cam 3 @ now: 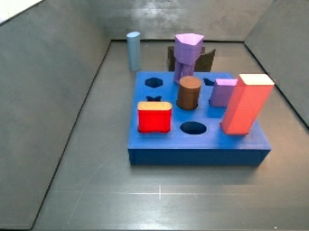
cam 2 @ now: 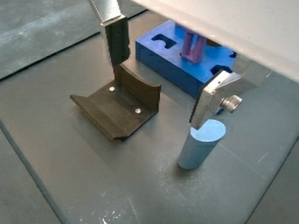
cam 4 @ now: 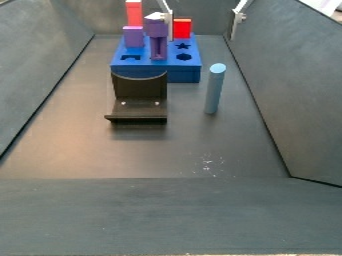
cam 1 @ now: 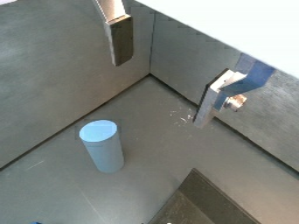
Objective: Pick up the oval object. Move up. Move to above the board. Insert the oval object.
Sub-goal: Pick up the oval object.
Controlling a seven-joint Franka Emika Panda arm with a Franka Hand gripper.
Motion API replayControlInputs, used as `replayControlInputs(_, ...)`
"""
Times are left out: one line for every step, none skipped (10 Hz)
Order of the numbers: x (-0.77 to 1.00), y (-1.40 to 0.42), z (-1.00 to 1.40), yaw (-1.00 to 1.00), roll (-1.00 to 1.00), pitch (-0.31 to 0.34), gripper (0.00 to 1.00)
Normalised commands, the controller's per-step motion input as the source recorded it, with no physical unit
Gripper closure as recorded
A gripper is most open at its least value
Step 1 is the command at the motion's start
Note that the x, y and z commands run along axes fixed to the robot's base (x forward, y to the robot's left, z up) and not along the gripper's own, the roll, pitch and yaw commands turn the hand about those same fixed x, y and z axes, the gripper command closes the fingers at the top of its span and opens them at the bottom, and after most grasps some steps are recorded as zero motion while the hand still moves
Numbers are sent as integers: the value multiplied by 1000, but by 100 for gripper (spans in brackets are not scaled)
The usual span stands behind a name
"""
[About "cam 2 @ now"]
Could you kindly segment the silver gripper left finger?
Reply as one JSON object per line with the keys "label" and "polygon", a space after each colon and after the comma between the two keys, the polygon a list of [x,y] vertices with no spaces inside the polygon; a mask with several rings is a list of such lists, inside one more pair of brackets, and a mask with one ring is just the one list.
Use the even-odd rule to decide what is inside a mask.
{"label": "silver gripper left finger", "polygon": [[129,57],[129,38],[127,17],[121,14],[117,0],[88,0],[107,40],[111,65],[119,66]]}

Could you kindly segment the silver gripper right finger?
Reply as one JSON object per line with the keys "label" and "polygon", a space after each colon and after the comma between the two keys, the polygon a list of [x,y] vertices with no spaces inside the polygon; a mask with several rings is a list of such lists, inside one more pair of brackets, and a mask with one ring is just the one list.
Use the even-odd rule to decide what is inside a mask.
{"label": "silver gripper right finger", "polygon": [[241,103],[239,95],[256,88],[269,74],[269,68],[237,55],[232,72],[219,71],[200,91],[191,112],[191,126],[197,130],[220,109],[232,113]]}

